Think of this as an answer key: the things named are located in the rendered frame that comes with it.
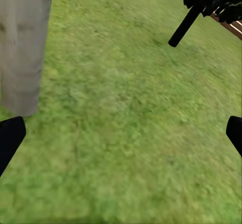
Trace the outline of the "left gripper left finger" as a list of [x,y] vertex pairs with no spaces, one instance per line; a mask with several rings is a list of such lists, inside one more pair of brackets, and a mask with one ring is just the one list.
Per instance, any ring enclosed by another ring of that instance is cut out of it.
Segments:
[[0,122],[0,177],[26,136],[22,116]]

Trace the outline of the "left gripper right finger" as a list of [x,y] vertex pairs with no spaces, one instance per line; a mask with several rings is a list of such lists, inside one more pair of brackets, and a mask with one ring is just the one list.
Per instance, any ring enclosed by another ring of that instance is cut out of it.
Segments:
[[242,118],[230,116],[226,134],[242,156]]

